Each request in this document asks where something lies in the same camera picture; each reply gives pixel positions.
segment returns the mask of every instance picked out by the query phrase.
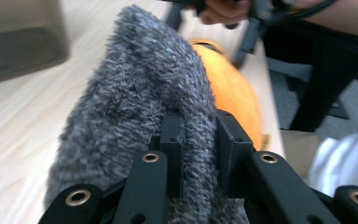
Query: black metal bracket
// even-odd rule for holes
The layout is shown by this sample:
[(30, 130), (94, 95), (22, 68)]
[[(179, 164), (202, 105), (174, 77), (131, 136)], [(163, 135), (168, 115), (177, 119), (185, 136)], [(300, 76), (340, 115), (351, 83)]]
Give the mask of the black metal bracket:
[[(245, 199), (251, 223), (358, 223), (358, 187), (338, 188), (334, 198), (310, 189), (284, 158), (255, 151), (230, 113), (219, 110), (216, 121), (221, 190)], [(87, 184), (64, 190), (39, 223), (167, 223), (168, 198), (181, 196), (184, 131), (181, 115), (167, 111), (161, 135), (126, 179), (104, 191)]]

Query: finger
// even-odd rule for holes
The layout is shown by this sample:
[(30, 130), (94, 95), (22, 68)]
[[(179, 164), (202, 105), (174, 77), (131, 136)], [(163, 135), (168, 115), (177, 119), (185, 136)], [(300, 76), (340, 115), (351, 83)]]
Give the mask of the finger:
[(219, 13), (211, 10), (210, 8), (206, 8), (200, 14), (201, 21), (206, 25), (212, 25), (216, 23), (223, 23), (223, 24), (235, 24), (239, 21), (243, 21), (247, 18), (247, 12), (244, 14), (240, 14), (237, 17), (229, 18), (220, 15)]
[(240, 0), (238, 2), (233, 0), (207, 0), (205, 3), (213, 11), (228, 18), (235, 18), (247, 13), (251, 5), (249, 0)]

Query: orange object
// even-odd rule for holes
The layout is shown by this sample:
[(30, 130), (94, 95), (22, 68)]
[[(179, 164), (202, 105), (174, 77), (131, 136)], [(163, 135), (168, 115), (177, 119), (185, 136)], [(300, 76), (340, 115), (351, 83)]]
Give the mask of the orange object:
[(263, 117), (260, 104), (249, 81), (229, 61), (221, 46), (211, 40), (191, 39), (211, 82), (218, 109), (231, 113), (260, 150), (263, 141)]

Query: light wood surface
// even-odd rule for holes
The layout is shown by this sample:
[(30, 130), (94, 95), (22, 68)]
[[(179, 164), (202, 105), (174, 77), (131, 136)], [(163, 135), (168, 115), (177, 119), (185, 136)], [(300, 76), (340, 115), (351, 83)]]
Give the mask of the light wood surface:
[[(159, 1), (62, 0), (62, 13), (71, 49), (61, 65), (0, 82), (0, 223), (37, 223), (43, 214), (48, 168), (54, 160), (66, 118), (93, 70), (103, 59), (106, 39), (113, 32), (118, 12), (132, 4), (159, 18), (168, 4)], [(221, 25), (205, 26), (190, 12), (184, 13), (184, 38), (204, 37), (233, 54), (246, 27), (229, 31)], [(241, 69), (261, 102), (270, 149), (283, 155), (275, 103), (264, 50), (257, 45)]]

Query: white fabric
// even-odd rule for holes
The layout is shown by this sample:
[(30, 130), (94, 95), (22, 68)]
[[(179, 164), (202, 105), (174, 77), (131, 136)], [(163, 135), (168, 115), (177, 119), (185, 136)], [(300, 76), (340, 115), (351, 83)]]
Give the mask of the white fabric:
[(358, 133), (342, 140), (325, 139), (310, 167), (308, 185), (331, 197), (336, 188), (358, 186)]

